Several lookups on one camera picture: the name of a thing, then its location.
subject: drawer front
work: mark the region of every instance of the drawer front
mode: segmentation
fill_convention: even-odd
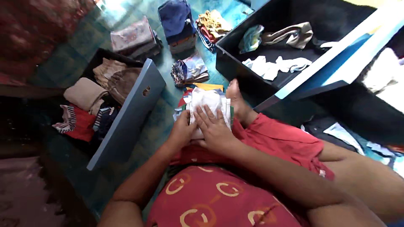
[[[125,162],[135,147],[142,126],[153,110],[166,83],[151,59],[147,59],[139,78],[126,98],[122,109],[87,169],[92,170],[110,161]]]

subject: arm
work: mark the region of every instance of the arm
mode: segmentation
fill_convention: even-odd
[[[216,119],[207,106],[204,108],[207,116],[200,108],[195,114],[205,137],[199,144],[254,172],[274,189],[306,208],[312,226],[384,226],[361,201],[341,191],[334,183],[301,166],[243,144],[226,127],[220,110]]]
[[[107,204],[99,227],[143,226],[141,211],[152,197],[172,157],[191,139],[196,123],[188,125],[189,110],[174,123],[168,140],[116,190]]]

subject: person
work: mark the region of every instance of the person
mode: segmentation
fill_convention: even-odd
[[[141,211],[178,153],[148,227],[376,227],[404,213],[404,183],[390,169],[254,112],[237,80],[226,97],[232,131],[220,110],[216,118],[198,108],[192,124],[183,111],[167,141],[116,190],[100,227],[143,226]],[[190,140],[196,128],[204,140]]]

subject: foot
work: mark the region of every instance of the foot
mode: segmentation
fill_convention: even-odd
[[[234,116],[240,121],[244,128],[247,128],[257,118],[257,112],[255,112],[243,99],[238,87],[237,79],[232,80],[227,87],[226,98],[231,99]]]

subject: red shorts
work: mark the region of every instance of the red shorts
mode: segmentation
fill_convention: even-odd
[[[260,113],[246,129],[234,118],[232,132],[237,139],[250,147],[303,166],[328,180],[334,179],[334,173],[318,160],[324,147],[323,142],[299,128],[281,123]],[[205,148],[191,145],[184,147],[172,164],[193,162],[231,163],[230,160],[213,155]]]

